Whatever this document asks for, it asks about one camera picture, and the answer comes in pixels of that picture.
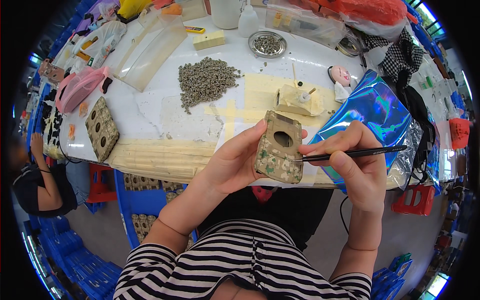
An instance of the tweezers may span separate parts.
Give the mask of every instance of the tweezers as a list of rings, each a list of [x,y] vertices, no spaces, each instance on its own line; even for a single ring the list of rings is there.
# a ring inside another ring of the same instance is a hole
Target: tweezers
[[[348,150],[348,151],[345,151],[345,154],[348,155],[349,157],[361,157],[361,156],[370,156],[370,155],[389,153],[389,152],[398,152],[398,151],[403,151],[406,148],[407,146],[403,145],[403,146],[393,146],[393,147]],[[293,159],[292,161],[321,161],[321,160],[329,160],[329,159],[330,159],[330,154],[320,154],[320,155],[304,156],[302,158]]]

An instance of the grey floor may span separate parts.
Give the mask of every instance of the grey floor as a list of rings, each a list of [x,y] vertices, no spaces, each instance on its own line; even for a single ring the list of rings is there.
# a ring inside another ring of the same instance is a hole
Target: grey floor
[[[388,267],[394,257],[411,252],[413,264],[405,275],[405,284],[396,299],[400,299],[414,288],[425,273],[433,256],[433,245],[442,226],[441,196],[436,197],[429,216],[403,215],[390,210],[394,194],[387,192],[385,212],[382,220],[382,242],[374,270]],[[316,233],[304,251],[306,257],[324,277],[329,277],[338,261],[340,251],[347,241],[347,233],[340,219],[340,203],[344,194],[334,191],[330,205]],[[348,224],[351,203],[343,205],[343,216]],[[123,267],[130,251],[130,245],[120,217],[117,202],[107,205],[92,215],[86,207],[66,215],[70,226],[83,239],[92,253],[105,261]]]

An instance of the black cable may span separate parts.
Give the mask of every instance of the black cable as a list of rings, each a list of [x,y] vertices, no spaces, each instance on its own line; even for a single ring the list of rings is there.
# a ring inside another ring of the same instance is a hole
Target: black cable
[[[345,197],[345,199],[343,199],[342,203],[340,203],[340,218],[342,218],[343,227],[345,227],[345,231],[346,231],[347,234],[348,234],[348,228],[347,228],[347,225],[345,225],[345,220],[343,219],[343,214],[342,214],[343,202],[345,202],[346,199],[348,199],[348,196]]]
[[[59,132],[59,135],[57,136],[57,139],[58,139],[58,141],[59,141],[59,148],[60,148],[60,151],[61,151],[61,153],[63,154],[63,157],[65,157],[65,158],[68,160],[68,162],[65,164],[65,166],[67,166],[69,163],[72,163],[72,164],[79,164],[79,163],[81,163],[82,161],[77,161],[77,162],[71,161],[71,160],[70,160],[70,159],[69,159],[69,158],[68,158],[68,157],[65,155],[65,153],[64,153],[64,152],[63,152],[63,150],[61,149],[61,142],[60,142],[60,126],[59,126],[59,128],[58,128],[58,132]]]

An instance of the hand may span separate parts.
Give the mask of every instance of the hand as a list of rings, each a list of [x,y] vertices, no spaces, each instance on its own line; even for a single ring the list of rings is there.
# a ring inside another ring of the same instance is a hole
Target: hand
[[[36,160],[43,157],[43,137],[39,133],[33,133],[30,140],[30,149]]]
[[[385,155],[351,158],[347,150],[382,147],[373,133],[360,121],[353,121],[345,131],[311,145],[301,145],[303,155],[331,154],[328,161],[311,162],[314,166],[331,166],[345,180],[347,195],[362,211],[380,212],[386,190]]]
[[[212,156],[199,176],[221,194],[243,189],[259,178],[267,178],[255,171],[258,142],[267,129],[265,119],[244,130],[223,144]]]

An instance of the black and white checkered fabric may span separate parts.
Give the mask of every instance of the black and white checkered fabric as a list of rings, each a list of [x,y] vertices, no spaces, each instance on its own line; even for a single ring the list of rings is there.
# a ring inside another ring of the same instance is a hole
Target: black and white checkered fabric
[[[365,35],[363,41],[368,50],[390,44],[387,39],[379,36]],[[412,79],[412,74],[419,70],[422,59],[423,50],[413,44],[412,37],[403,28],[398,41],[388,48],[385,59],[382,61],[382,66],[395,83],[398,81],[398,73],[401,70],[407,70],[408,79],[406,85],[403,86],[407,87]]]

